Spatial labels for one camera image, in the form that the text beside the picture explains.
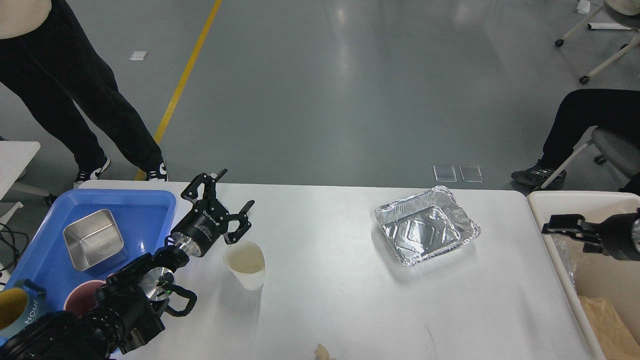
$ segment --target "yellow floor line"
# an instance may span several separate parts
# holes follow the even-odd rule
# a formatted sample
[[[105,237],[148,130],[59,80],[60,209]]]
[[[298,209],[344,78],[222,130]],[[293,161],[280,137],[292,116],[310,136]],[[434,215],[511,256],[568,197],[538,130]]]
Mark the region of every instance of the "yellow floor line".
[[[187,65],[184,67],[184,71],[182,72],[182,76],[180,77],[180,81],[178,81],[178,86],[175,87],[175,91],[173,92],[173,96],[171,96],[171,101],[169,105],[166,107],[164,111],[164,115],[162,116],[162,121],[160,121],[160,125],[158,125],[158,129],[156,130],[156,134],[154,135],[154,140],[157,143],[160,143],[162,137],[164,136],[164,131],[169,125],[169,121],[171,121],[171,116],[173,115],[173,111],[175,110],[176,105],[178,105],[178,101],[180,100],[180,96],[182,95],[182,91],[184,90],[184,86],[189,80],[189,76],[191,75],[191,70],[193,70],[193,65],[196,63],[198,59],[198,55],[200,54],[200,49],[202,48],[202,44],[204,44],[204,40],[207,38],[207,34],[209,34],[209,28],[211,27],[211,23],[213,23],[213,19],[216,17],[218,13],[218,8],[220,8],[220,4],[222,0],[216,0],[216,3],[213,5],[211,9],[211,13],[209,13],[209,17],[207,18],[207,22],[205,22],[202,31],[200,32],[200,36],[198,37],[198,41],[196,45],[193,47],[193,51],[191,52],[191,56],[189,57],[189,61],[187,61]],[[135,180],[144,180],[145,173],[141,170],[136,174]]]

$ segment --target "person's leg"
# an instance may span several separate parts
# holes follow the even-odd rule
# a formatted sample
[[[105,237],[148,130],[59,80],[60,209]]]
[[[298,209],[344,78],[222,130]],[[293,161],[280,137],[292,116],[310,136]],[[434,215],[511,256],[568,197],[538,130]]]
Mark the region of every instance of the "person's leg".
[[[558,107],[540,166],[559,167],[591,126],[603,126],[638,138],[638,104],[640,91],[582,89],[569,93]]]
[[[634,193],[636,195],[640,195],[640,172],[634,175],[631,178],[625,187],[618,189],[619,192],[623,193]]]
[[[0,40],[0,82],[35,120],[73,153],[80,169],[95,169],[104,151],[71,98],[35,63],[16,38]]]
[[[66,2],[52,0],[45,22],[19,38],[127,160],[144,171],[158,169],[163,161],[160,148],[118,91],[113,72],[95,53]]]

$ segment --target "paper scrap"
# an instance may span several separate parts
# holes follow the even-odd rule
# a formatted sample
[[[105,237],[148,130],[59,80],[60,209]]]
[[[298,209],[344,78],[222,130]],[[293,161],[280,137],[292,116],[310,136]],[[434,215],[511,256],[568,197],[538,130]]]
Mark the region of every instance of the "paper scrap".
[[[133,54],[131,54],[131,57],[129,58],[129,60],[131,61],[141,61],[144,60],[145,57],[147,56],[148,51],[134,51]]]
[[[321,344],[318,344],[318,348],[314,351],[314,354],[316,355],[316,360],[335,360],[329,356],[329,351]]]
[[[578,3],[578,7],[576,8],[576,11],[578,11],[578,13],[581,13],[583,15],[587,15],[589,13],[590,8],[591,8],[591,3],[588,0],[580,0],[580,2]]]

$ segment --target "sneaker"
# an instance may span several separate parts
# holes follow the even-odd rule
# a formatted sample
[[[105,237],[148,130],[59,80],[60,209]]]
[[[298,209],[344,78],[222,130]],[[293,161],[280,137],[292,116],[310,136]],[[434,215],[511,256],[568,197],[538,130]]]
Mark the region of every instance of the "sneaker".
[[[74,189],[77,189],[78,186],[80,186],[83,182],[87,181],[87,180],[96,180],[100,178],[100,175],[102,175],[102,173],[107,170],[107,168],[109,167],[109,165],[111,164],[111,160],[109,160],[109,158],[107,158],[106,156],[104,157],[104,164],[103,166],[91,171],[87,171],[87,170],[80,170],[78,172],[78,176],[76,176],[76,181],[74,182]]]
[[[542,168],[539,164],[528,168],[527,170],[516,171],[511,178],[520,184],[529,186],[541,186],[551,177],[556,170],[554,168]],[[547,186],[549,190],[558,190],[564,186],[566,178],[566,170],[562,170],[560,174]]]
[[[164,162],[160,163],[157,170],[147,171],[146,181],[169,181]]]

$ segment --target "plastic bin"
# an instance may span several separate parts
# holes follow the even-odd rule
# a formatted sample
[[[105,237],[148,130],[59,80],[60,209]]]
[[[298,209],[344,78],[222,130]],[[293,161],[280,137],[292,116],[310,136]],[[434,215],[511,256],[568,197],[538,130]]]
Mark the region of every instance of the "plastic bin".
[[[31,279],[47,290],[47,303],[62,310],[79,284],[105,279],[136,257],[164,245],[175,211],[175,196],[164,190],[76,189],[56,200],[7,283]],[[128,258],[100,274],[74,269],[63,237],[64,228],[100,209],[109,209],[124,239]],[[0,345],[6,340],[0,338]]]
[[[603,222],[615,214],[635,213],[640,208],[640,197],[617,192],[534,192],[527,200],[540,229],[551,215],[582,214],[588,222]],[[553,242],[551,235],[543,235]],[[640,343],[640,262],[619,261],[601,254],[582,252],[583,243],[558,236],[566,242],[572,263],[575,265],[575,291],[578,295],[605,298],[611,301],[616,312]],[[564,267],[558,268],[559,274]],[[573,288],[565,286],[565,291]]]

